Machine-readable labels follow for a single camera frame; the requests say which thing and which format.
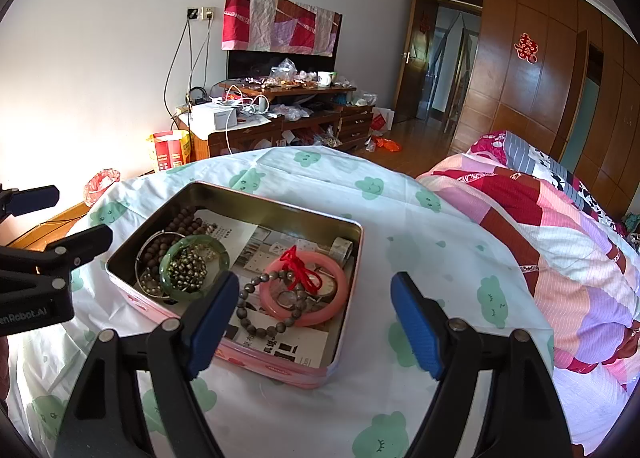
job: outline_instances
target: pink bangle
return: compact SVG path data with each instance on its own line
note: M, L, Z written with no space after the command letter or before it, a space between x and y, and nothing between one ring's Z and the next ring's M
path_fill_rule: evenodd
M313 326L316 324L323 323L328 321L335 314L338 313L338 310L344 306L347 302L347 296L349 293L349 283L347 283L347 276L345 276L344 272L340 268L334 260L332 260L329 256L323 255L317 252L298 252L297 256L303 261L303 263L316 263L327 269L332 276L334 276L338 290L335 293L335 296L331 303L322 308L317 312L305 313L298 319L295 323L295 326ZM265 273L269 273L271 271L280 271L284 267L285 262L279 259L276 259L271 263L267 268L264 269ZM261 306L267 310L269 315L272 317L276 317L280 321L291 317L291 312L285 310L282 306L276 303L276 300L271 297L271 284L276 281L275 279L266 282L259 286L260 289L260 304Z

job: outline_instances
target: bed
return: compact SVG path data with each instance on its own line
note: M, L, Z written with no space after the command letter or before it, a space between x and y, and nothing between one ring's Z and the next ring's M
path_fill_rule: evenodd
M507 131L417 180L510 247L554 328L553 377L572 441L595 451L640 372L640 259L620 225L577 177Z
M478 154L464 156L492 170L499 165ZM448 158L434 171L454 170L460 157ZM236 176L246 174L243 171L252 171L256 180L253 188L245 191L359 222L364 228L364 246L345 326L344 350L327 384L317 390L299 390L220 359L214 359L193 382L206 420L226 456L403 456L436 382L418 367L391 305L388 287L397 271L408 271L420 291L438 299L448 316L463 317L482 332L506 334L516 327L529 330L551 372L558 354L556 350L554 355L553 323L536 304L528 273L523 272L508 240L496 237L478 221L479 211L504 211L491 197L449 175L431 173L415 181L324 147L247 152L114 184L74 227L72 232L108 222L114 232L110 250L72 275L76 317L10 339L10 417L43 456L52 455L65 403L97 333L108 327L121 335L154 328L110 282L105 261L186 184L206 181L240 189L244 180ZM583 214L558 198L562 193L557 189L551 187L549 193ZM603 232L619 242L614 231ZM619 246L628 268L640 268L635 252ZM610 259L601 257L599 261L615 265ZM492 302L496 297L498 304ZM623 299L625 305L632 301L629 294ZM570 378L580 375L594 383L598 376L593 371L570 373ZM483 372L458 451L460 457L473 453L489 381L489 374ZM570 398L572 386L560 381L556 387L566 409L575 400ZM149 376L140 373L154 449L158 457L171 457L154 406L144 400L150 389ZM626 392L620 395L620 409L627 398ZM610 411L612 422L617 414L616 409ZM574 443L586 443L587 448L589 442L604 436L594 437L591 430L585 433L591 440L572 430Z

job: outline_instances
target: mug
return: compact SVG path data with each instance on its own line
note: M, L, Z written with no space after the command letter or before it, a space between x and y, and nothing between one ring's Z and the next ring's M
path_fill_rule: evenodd
M331 72L318 72L318 86L321 88L328 88L331 86L332 73Z

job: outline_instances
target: pink tin box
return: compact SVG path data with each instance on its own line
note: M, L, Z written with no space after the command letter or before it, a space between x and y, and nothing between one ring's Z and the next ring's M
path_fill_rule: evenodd
M145 221L109 258L106 269L111 281L125 299L146 317L161 323L168 317L179 316L176 307L155 300L142 293L136 285L134 262L138 250L155 232L164 228L182 208L204 207L227 218L260 225L265 229L285 232L292 237L306 239L320 246L331 246L336 237L353 244L351 252L350 294L344 312L338 319L337 337L329 337L322 363L318 368L303 366L253 348L246 348L223 337L216 356L242 366L248 370L281 380L292 386L312 389L325 383L335 371L342 348L344 324L351 309L353 286L358 274L359 256L362 249L362 226L344 218L310 211L263 197L204 182L194 182L181 189Z

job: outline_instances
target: green bangle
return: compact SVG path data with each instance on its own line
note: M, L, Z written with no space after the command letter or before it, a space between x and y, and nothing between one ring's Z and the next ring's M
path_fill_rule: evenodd
M200 245L201 247L208 248L217 255L220 265L218 273L223 270L228 270L230 266L229 254L226 251L224 245L217 239L206 234L188 235L187 237L182 238L175 245L171 246L169 250L167 250L167 253L162 257L162 260L160 261L160 286L162 287L162 290L165 294L176 301L193 301L196 299L200 299L207 295L210 286L216 281L216 278L213 278L209 282L209 285L207 287L203 287L200 290L194 292L178 290L177 288L172 286L171 276L169 275L171 262L183 248L191 247L193 245Z

